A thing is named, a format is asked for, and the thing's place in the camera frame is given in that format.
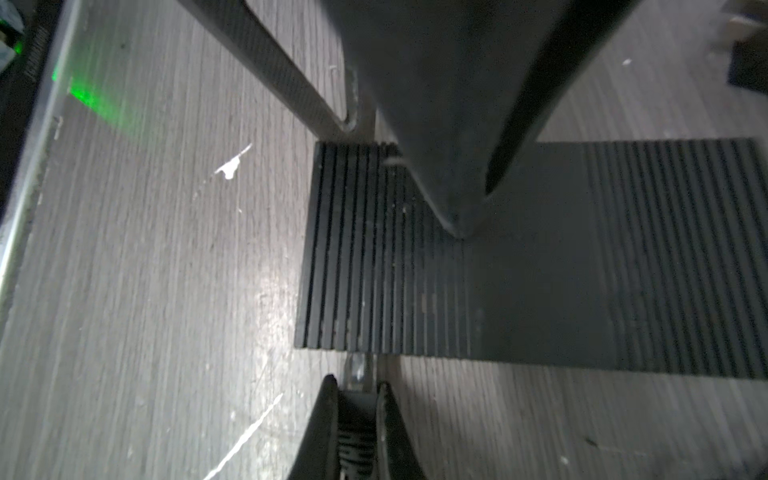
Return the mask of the black ribbed switch box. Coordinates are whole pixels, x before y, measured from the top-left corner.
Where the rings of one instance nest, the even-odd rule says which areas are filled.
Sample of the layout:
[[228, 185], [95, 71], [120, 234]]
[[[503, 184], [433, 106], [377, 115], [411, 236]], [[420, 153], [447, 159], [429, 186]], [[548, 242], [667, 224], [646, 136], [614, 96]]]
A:
[[296, 347], [766, 378], [756, 140], [537, 144], [466, 240], [397, 154], [316, 144]]

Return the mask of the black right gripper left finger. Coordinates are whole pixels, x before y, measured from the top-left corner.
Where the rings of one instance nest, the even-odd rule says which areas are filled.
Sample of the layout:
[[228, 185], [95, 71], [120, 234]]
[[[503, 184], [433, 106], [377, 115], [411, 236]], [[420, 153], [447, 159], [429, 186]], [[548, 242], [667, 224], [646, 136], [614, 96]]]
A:
[[302, 441], [287, 479], [339, 479], [339, 388], [334, 375], [326, 375], [311, 411]]

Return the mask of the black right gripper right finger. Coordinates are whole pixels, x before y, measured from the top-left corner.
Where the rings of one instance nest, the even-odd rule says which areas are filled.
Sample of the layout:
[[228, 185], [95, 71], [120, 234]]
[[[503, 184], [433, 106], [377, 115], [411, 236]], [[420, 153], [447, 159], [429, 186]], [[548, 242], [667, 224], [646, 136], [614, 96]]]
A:
[[378, 479], [425, 479], [413, 450], [391, 385], [378, 387], [376, 409], [376, 474]]

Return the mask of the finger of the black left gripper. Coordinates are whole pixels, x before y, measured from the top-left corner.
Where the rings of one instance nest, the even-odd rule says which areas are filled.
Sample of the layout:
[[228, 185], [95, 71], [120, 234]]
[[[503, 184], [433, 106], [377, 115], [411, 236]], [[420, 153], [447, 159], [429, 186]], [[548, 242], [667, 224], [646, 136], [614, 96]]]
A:
[[470, 236], [631, 1], [327, 1], [443, 228]]

